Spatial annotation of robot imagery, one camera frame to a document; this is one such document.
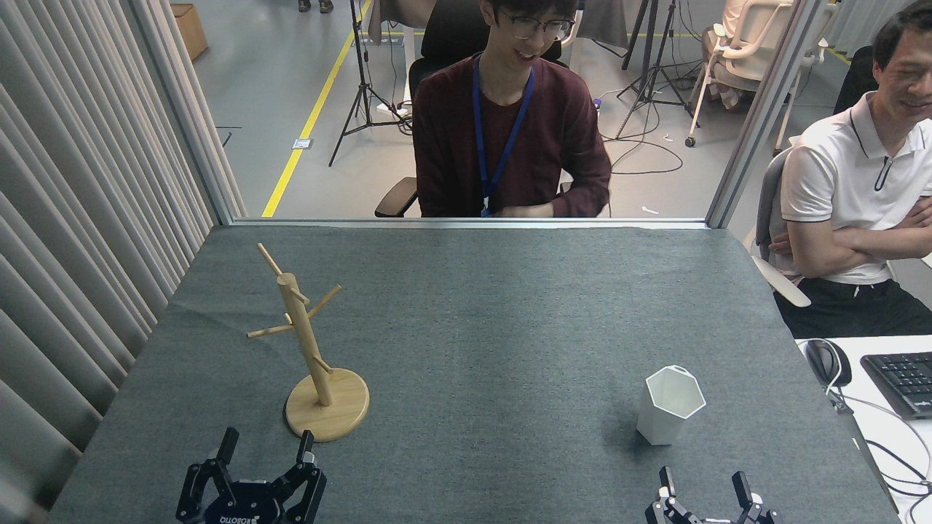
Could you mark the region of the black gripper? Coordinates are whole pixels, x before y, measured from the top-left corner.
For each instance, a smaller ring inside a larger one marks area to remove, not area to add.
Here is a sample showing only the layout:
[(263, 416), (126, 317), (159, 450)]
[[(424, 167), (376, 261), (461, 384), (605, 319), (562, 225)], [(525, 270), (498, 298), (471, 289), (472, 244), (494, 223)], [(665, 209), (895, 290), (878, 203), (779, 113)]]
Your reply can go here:
[[(304, 430), (296, 464), (273, 483), (241, 480), (233, 482), (227, 465), (233, 457), (239, 432), (227, 427), (213, 458), (191, 464), (184, 478), (177, 505), (177, 521), (182, 523), (313, 523), (322, 501), (327, 478), (315, 465), (312, 447), (315, 435)], [(207, 481), (212, 480), (218, 497), (204, 510), (201, 501)], [(301, 500), (283, 509), (301, 485)]]
[(689, 511), (678, 497), (674, 488), (671, 468), (659, 470), (661, 488), (657, 498), (645, 509), (647, 523), (692, 523), (692, 524), (735, 524), (735, 523), (778, 523), (778, 511), (767, 507), (762, 497), (750, 490), (749, 482), (743, 472), (732, 475), (732, 485), (742, 513), (732, 520), (719, 518), (698, 518)]

